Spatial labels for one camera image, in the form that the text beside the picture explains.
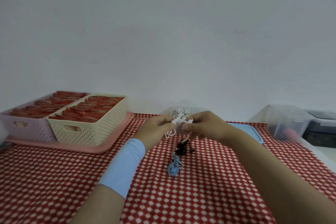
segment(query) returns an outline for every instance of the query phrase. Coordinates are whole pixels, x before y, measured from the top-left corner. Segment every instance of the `white wall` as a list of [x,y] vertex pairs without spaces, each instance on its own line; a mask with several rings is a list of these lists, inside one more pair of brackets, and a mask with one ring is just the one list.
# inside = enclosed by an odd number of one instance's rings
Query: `white wall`
[[239,121],[336,110],[336,0],[1,0],[0,26],[0,110],[56,89]]

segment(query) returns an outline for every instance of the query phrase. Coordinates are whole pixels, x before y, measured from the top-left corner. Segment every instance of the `light blue arm sleeve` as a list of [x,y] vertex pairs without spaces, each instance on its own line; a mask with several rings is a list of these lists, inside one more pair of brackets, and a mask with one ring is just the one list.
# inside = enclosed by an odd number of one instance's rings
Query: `light blue arm sleeve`
[[98,184],[103,184],[126,199],[133,177],[146,153],[138,139],[129,139],[118,151]]

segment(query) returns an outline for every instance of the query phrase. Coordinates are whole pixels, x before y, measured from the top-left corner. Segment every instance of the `plastic basket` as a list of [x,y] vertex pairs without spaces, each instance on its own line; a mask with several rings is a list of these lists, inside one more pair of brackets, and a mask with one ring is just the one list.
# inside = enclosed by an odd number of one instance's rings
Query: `plastic basket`
[[[108,111],[101,119],[95,123],[87,123],[70,120],[54,120],[47,118],[57,140],[61,143],[78,144],[85,146],[98,147],[104,143],[111,132],[124,120],[127,113],[125,95],[92,93],[86,97],[68,105],[67,107],[76,106],[85,99],[91,96],[106,96],[106,97],[124,97],[118,104],[116,104],[110,111]],[[61,110],[53,114],[61,115]],[[76,131],[68,130],[68,128],[76,128]]]
[[[51,97],[53,94],[54,93],[45,95],[43,97],[37,98],[33,101],[27,102],[14,108],[24,108],[26,106],[33,105],[35,101],[46,99],[48,97]],[[41,119],[33,119],[8,115],[14,108],[10,108],[0,113],[0,120],[2,121],[11,136],[26,140],[36,140],[42,142],[56,141],[56,138],[46,120],[46,117]]]

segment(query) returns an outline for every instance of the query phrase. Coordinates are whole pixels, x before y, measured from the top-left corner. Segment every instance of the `red and white polka dot tablecloth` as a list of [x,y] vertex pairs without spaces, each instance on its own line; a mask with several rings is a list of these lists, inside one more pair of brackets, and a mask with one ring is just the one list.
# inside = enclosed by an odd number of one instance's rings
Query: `red and white polka dot tablecloth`
[[[0,223],[68,223],[126,140],[152,115],[136,114],[104,154],[16,145],[0,155]],[[286,166],[336,202],[336,176],[297,143],[275,141],[254,126],[264,146]],[[275,223],[232,150],[193,141],[180,157],[178,180],[167,174],[182,136],[164,139],[141,161],[121,215],[123,223]]]

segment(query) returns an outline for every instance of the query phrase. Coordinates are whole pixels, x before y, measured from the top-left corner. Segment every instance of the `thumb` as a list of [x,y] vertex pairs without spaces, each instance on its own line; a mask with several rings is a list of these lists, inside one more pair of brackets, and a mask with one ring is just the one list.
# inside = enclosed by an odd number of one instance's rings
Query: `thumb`
[[199,132],[200,133],[200,123],[186,123],[186,124],[183,124],[182,129],[187,132]]
[[166,123],[160,126],[160,128],[162,129],[162,131],[164,131],[165,133],[167,133],[168,131],[171,131],[173,128],[175,127],[174,123]]

